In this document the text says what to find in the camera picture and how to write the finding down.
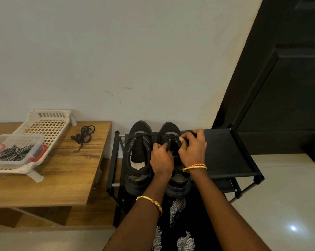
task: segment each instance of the hand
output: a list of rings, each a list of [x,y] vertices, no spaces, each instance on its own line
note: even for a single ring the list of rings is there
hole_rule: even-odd
[[[174,170],[174,158],[170,151],[166,151],[167,146],[167,143],[164,145],[154,143],[150,163],[155,176],[162,176],[169,180]]]
[[[207,143],[205,142],[204,130],[194,130],[193,133],[197,134],[197,138],[191,132],[184,133],[180,136],[182,146],[179,149],[179,155],[185,167],[194,164],[205,163],[205,149]]]

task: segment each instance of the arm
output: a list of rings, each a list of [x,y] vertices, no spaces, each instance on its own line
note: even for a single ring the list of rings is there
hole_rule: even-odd
[[[171,152],[166,152],[166,148],[167,143],[163,146],[153,144],[151,166],[155,175],[143,193],[156,200],[160,205],[174,169],[173,157]],[[151,250],[159,213],[160,211],[154,203],[144,198],[138,199],[104,250]]]
[[[197,133],[197,138],[190,132],[183,134],[180,138],[182,147],[179,149],[179,154],[186,167],[204,163],[206,149],[204,131],[196,130],[194,132]],[[197,185],[214,231],[224,251],[270,250],[234,207],[230,205],[205,169],[194,168],[190,169],[189,173]]]

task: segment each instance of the orange bracelet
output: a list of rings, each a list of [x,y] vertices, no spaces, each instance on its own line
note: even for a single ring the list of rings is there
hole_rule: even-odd
[[[156,206],[157,206],[157,208],[159,209],[159,211],[160,211],[160,215],[159,215],[159,217],[161,217],[162,216],[162,208],[161,208],[161,206],[160,206],[160,204],[157,202],[157,201],[155,201],[154,199],[152,199],[152,198],[149,198],[149,197],[147,197],[147,196],[144,196],[144,195],[142,195],[142,196],[138,196],[137,197],[137,199],[135,200],[135,201],[138,201],[138,199],[139,198],[145,198],[145,199],[147,199],[147,200],[149,200],[149,201],[151,201],[152,203],[154,203]]]
[[[205,164],[194,164],[194,165],[183,168],[182,171],[187,173],[187,170],[191,169],[191,168],[205,168],[206,169],[206,165]]]

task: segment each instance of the wall stain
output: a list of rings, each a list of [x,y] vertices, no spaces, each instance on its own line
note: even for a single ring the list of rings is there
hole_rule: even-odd
[[[113,94],[112,94],[112,93],[109,93],[108,91],[105,91],[105,92],[113,96]],[[114,96],[113,96],[113,97],[114,97]]]

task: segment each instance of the black door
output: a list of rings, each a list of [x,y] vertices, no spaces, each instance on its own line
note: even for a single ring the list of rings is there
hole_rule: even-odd
[[[251,154],[315,140],[315,0],[263,0],[213,128],[229,125]]]

